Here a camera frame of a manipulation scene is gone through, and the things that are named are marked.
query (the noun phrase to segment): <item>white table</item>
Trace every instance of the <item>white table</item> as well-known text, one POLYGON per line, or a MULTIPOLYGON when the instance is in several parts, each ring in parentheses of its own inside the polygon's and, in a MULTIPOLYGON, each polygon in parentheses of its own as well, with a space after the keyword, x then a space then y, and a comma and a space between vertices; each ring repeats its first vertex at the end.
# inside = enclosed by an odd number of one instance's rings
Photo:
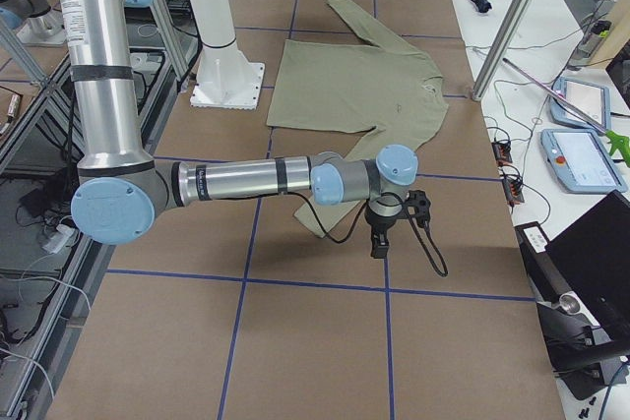
MULTIPOLYGON (((484 56, 475 51, 473 46, 485 47, 492 44, 512 0, 489 1, 492 4, 492 10, 487 14, 480 14, 470 0, 453 0, 462 37, 468 47, 467 53, 474 77, 483 64, 484 56)), ((582 33, 578 30, 579 26, 563 0, 534 0, 510 47, 542 46, 558 38, 569 36, 543 48, 510 49, 506 57, 540 81, 551 81, 560 72, 575 45, 582 38, 582 33)), ((629 113, 623 98, 604 69, 583 69, 575 73, 567 71, 563 75, 609 87, 612 111, 629 113)), ((507 65, 502 65, 498 69, 493 84, 497 80, 527 82, 527 79, 507 65)), ((540 131, 546 128, 564 127, 551 122, 548 107, 542 107, 545 101, 545 92, 536 85, 514 86, 497 83, 497 87, 509 116, 530 128, 534 127, 534 136, 527 155, 527 144, 517 141, 512 143, 512 157, 514 166, 520 171, 525 170, 524 182, 544 194, 551 204, 551 215, 542 227, 552 239, 601 200, 604 195, 577 195, 566 192, 546 163, 544 151, 540 145, 540 131)), ((530 133, 524 127, 505 116, 492 85, 484 95, 481 107, 484 115, 496 120, 498 127, 508 132, 513 140, 529 137, 530 133)), ((487 119, 486 123, 489 127, 495 126, 492 119, 487 119)), ((621 135, 630 135, 630 120, 612 118, 612 129, 621 135)), ((490 138, 493 138, 495 133, 497 139, 505 138, 501 132, 489 130, 490 138)), ((626 182, 630 183, 630 169, 623 163, 619 164, 618 168, 626 182)), ((630 192, 626 192, 625 197, 630 198, 630 192)), ((517 225, 545 219, 547 205, 544 200, 527 188, 524 190, 524 198, 525 203, 514 208, 513 223, 517 225)), ((557 384, 565 415, 567 419, 575 420, 580 411, 589 405, 586 401, 576 400, 561 381, 558 381, 557 384)), ((598 418, 603 394, 603 390, 599 392, 597 403, 590 406, 590 419, 598 418)), ((627 420, 628 412, 630 412, 630 385, 615 386, 610 395, 604 418, 606 420, 627 420)))

